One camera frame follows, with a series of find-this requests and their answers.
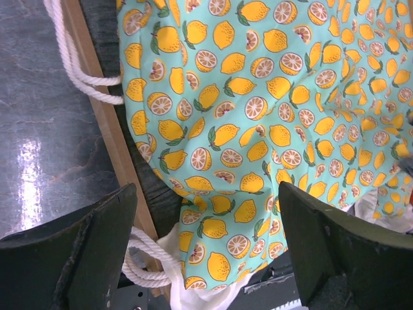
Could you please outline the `lemon print cushion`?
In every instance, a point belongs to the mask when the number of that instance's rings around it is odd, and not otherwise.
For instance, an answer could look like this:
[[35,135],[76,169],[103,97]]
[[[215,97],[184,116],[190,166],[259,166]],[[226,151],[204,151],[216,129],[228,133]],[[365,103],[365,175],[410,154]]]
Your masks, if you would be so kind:
[[118,1],[128,127],[183,198],[172,309],[226,309],[287,249],[279,184],[412,229],[411,1]]

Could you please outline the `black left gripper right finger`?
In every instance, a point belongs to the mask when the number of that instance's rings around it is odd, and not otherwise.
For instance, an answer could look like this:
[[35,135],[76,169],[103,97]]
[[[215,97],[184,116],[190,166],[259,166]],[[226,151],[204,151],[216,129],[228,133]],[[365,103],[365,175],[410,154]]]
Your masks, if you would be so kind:
[[412,309],[412,236],[279,185],[288,253],[309,309]]

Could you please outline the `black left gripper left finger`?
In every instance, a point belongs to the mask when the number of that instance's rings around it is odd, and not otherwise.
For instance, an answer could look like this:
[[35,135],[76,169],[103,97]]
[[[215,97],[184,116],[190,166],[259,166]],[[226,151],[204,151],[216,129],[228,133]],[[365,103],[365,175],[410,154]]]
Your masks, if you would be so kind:
[[137,206],[129,184],[1,239],[1,309],[109,309]]

